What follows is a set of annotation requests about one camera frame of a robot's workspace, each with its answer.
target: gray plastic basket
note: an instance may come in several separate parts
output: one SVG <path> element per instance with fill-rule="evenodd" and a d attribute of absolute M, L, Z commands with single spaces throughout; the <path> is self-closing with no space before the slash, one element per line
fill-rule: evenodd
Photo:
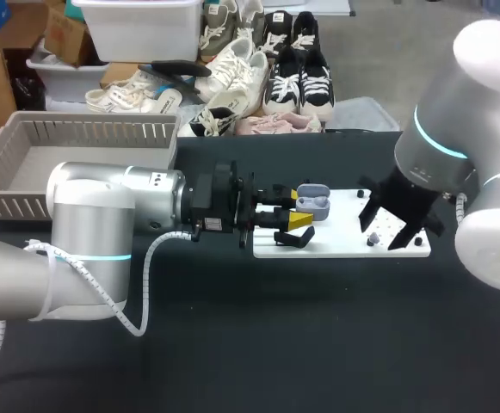
<path fill-rule="evenodd" d="M 171 168 L 178 127 L 162 114 L 15 112 L 0 129 L 0 220 L 50 220 L 46 182 L 62 162 Z"/>

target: yellow object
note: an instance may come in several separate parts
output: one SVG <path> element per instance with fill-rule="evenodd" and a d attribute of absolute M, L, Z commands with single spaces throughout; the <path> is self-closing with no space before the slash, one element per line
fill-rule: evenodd
<path fill-rule="evenodd" d="M 301 228 L 302 226 L 307 226 L 312 224 L 312 213 L 294 213 L 290 212 L 290 220 L 287 224 L 287 230 L 295 230 L 296 228 Z"/>

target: pink sneaker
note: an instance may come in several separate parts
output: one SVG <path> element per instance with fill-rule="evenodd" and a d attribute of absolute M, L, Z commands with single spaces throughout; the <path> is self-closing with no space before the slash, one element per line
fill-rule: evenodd
<path fill-rule="evenodd" d="M 298 114 L 271 114 L 258 118 L 250 116 L 236 123 L 237 135 L 280 135 L 284 133 L 318 133 L 322 125 L 314 114 L 301 116 Z"/>

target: white storage bin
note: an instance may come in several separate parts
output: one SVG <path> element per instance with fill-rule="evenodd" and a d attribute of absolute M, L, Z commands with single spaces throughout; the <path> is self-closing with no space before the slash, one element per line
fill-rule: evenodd
<path fill-rule="evenodd" d="M 78 68 L 66 64 L 46 65 L 40 63 L 38 53 L 26 60 L 26 66 L 35 69 L 45 84 L 46 94 L 58 102 L 85 102 L 88 90 L 101 88 L 99 83 L 108 68 L 108 65 Z"/>
<path fill-rule="evenodd" d="M 72 0 L 105 62 L 195 61 L 201 0 Z"/>

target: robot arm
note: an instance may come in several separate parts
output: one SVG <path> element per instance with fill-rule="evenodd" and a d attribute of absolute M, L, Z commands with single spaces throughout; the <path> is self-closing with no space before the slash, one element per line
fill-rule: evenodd
<path fill-rule="evenodd" d="M 361 214 L 366 229 L 378 207 L 407 223 L 390 248 L 406 246 L 423 226 L 440 234 L 429 213 L 442 193 L 455 194 L 476 170 L 480 194 L 455 238 L 466 268 L 500 289 L 500 22 L 475 22 L 418 103 L 395 146 L 396 168 Z"/>
<path fill-rule="evenodd" d="M 245 246 L 255 226 L 279 230 L 279 242 L 304 247 L 314 234 L 286 234 L 310 225 L 312 215 L 294 213 L 297 196 L 275 186 L 257 190 L 244 181 L 236 164 L 218 163 L 189 188 L 178 170 L 151 170 L 97 163 L 62 163 L 47 186 L 52 215 L 51 245 L 82 262 L 102 289 L 123 310 L 127 302 L 133 231 L 172 231 L 191 226 L 184 239 L 198 241 L 203 231 L 240 232 Z M 279 206 L 257 213 L 257 204 Z M 97 320 L 113 317 L 96 291 L 67 262 L 50 265 L 45 256 L 0 242 L 0 319 Z"/>

